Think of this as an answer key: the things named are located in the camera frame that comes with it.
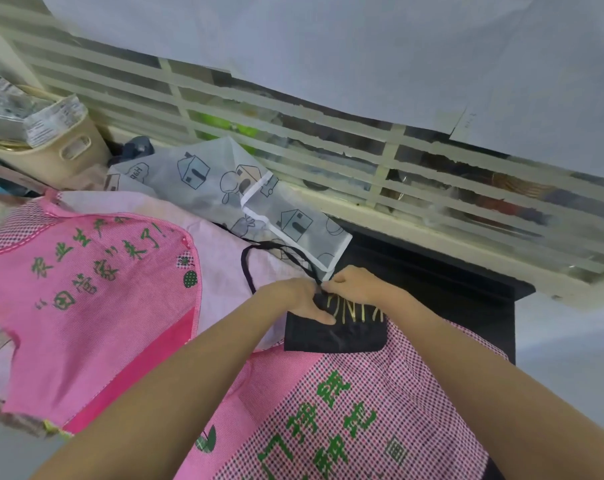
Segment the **forearm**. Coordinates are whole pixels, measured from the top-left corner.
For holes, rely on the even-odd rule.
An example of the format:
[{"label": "forearm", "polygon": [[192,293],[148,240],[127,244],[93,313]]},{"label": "forearm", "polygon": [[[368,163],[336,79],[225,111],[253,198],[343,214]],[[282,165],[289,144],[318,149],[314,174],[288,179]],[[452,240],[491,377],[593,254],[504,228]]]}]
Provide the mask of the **forearm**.
[{"label": "forearm", "polygon": [[172,479],[285,307],[258,290],[131,387],[33,479]]},{"label": "forearm", "polygon": [[604,430],[407,292],[378,306],[429,366],[508,480],[604,478]]}]

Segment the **black pouch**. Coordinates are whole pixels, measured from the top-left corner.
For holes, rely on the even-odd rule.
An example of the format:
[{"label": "black pouch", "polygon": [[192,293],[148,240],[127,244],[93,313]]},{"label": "black pouch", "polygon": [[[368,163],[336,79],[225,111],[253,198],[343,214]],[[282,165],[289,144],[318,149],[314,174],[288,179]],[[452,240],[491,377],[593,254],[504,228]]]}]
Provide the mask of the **black pouch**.
[{"label": "black pouch", "polygon": [[302,251],[271,241],[253,242],[242,251],[242,271],[251,292],[255,293],[255,286],[247,261],[250,250],[278,249],[291,262],[304,269],[305,273],[318,284],[318,292],[313,300],[315,305],[336,319],[335,325],[328,326],[289,312],[284,331],[284,350],[329,354],[381,350],[386,345],[387,322],[382,311],[375,306],[353,303],[336,294],[328,294],[320,290],[320,280],[315,268],[312,265],[311,269],[304,268],[299,260],[284,248],[297,253],[302,260],[309,262]]}]

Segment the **person's right arm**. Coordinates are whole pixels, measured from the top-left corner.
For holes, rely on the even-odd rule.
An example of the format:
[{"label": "person's right arm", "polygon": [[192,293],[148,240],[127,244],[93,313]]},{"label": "person's right arm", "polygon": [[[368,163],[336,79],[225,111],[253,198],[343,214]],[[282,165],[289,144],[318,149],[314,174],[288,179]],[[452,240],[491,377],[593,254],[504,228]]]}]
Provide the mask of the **person's right arm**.
[{"label": "person's right arm", "polygon": [[398,326],[507,480],[604,480],[602,428],[408,292],[354,266],[323,288]]}]

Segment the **person's left hand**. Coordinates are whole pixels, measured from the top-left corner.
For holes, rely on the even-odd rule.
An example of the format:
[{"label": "person's left hand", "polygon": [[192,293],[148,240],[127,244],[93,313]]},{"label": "person's left hand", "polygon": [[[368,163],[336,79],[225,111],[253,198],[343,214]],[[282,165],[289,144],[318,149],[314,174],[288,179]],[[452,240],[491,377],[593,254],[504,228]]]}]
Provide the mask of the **person's left hand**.
[{"label": "person's left hand", "polygon": [[258,291],[265,290],[272,294],[272,299],[278,300],[282,306],[292,314],[299,317],[324,323],[335,324],[333,318],[327,312],[323,312],[313,302],[313,297],[320,289],[317,284],[307,278],[292,278],[266,285]]}]

